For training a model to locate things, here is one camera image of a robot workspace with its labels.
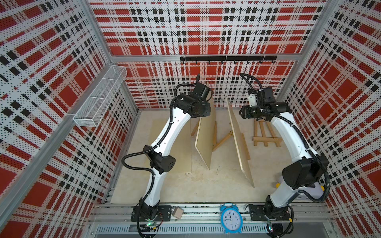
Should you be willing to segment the small wooden easel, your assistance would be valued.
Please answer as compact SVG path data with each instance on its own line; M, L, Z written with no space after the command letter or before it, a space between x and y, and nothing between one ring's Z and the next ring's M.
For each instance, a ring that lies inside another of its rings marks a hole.
M254 136L253 145L259 146L260 144L264 147L269 147L271 144L280 148L282 143L282 138L275 133L271 122L264 120L254 121Z

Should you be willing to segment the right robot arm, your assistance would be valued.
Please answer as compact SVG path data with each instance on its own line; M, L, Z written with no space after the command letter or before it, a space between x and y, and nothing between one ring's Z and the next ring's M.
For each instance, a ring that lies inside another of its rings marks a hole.
M282 170L280 186L266 198L265 216L269 220L276 220L285 214L300 194L312 202L324 202L331 187L327 157L319 154L308 143L289 106L275 99L272 88L263 87L252 75L240 73L240 76L250 88L249 104L241 108L240 116L243 119L270 122L281 135L292 159L292 163Z

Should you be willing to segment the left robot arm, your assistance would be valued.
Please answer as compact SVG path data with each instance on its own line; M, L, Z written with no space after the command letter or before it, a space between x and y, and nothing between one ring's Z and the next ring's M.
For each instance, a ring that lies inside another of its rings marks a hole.
M175 96L170 103L169 119L159 136L151 145L144 146L141 152L131 153L121 160L122 165L130 170L150 172L146 192L139 200L136 220L141 217L154 220L159 213L160 192L166 175L174 167L176 159L170 155L172 146L182 128L192 118L209 117L211 114L211 89L200 82L197 75L195 83L182 83L175 87ZM128 165L126 160L145 154L150 160L150 168Z

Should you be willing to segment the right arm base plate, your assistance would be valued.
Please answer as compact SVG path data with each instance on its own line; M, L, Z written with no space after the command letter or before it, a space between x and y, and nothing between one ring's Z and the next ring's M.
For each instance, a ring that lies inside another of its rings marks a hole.
M293 221L294 213L291 207L282 208L273 207L272 205L248 204L245 211L251 216L252 221Z

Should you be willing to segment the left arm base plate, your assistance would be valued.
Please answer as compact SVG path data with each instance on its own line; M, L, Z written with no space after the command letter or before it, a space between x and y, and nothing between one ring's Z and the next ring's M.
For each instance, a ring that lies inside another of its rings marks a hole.
M139 209L139 205L133 208L131 215L131 222L136 222L139 218L140 222L143 221L164 221L171 220L172 206L170 205L155 205L154 207L148 206L145 203Z

